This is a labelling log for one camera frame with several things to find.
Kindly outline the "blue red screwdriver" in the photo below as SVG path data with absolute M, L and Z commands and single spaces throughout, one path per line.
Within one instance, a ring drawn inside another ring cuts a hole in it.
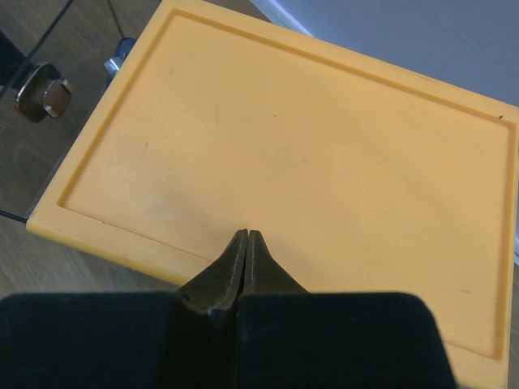
M 128 54 L 131 52 L 133 46 L 136 43 L 136 39 L 134 38 L 122 38 L 116 46 L 116 49 L 114 51 L 114 56 L 117 58 L 120 58 L 122 61 L 124 61 Z

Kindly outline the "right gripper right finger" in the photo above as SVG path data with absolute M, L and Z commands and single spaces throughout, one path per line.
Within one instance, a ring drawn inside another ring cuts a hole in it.
M 309 296 L 271 255 L 262 233 L 252 230 L 248 236 L 244 262 L 242 299 Z

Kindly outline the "yellow and grey drawer box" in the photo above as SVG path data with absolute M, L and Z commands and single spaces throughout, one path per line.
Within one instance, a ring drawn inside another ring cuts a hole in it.
M 173 284 L 239 229 L 312 292 L 403 291 L 504 388 L 518 110 L 204 1 L 164 1 L 30 232 Z

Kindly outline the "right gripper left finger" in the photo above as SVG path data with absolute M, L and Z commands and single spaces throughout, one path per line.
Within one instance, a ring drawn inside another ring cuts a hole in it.
M 197 312 L 228 310 L 242 288 L 248 231 L 238 230 L 222 254 L 178 289 L 187 305 Z

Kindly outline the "transparent smoky drawer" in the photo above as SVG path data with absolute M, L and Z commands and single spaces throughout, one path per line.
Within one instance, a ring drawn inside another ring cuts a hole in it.
M 138 39 L 156 1 L 1 4 L 1 214 L 25 222 L 114 78 L 104 63 Z

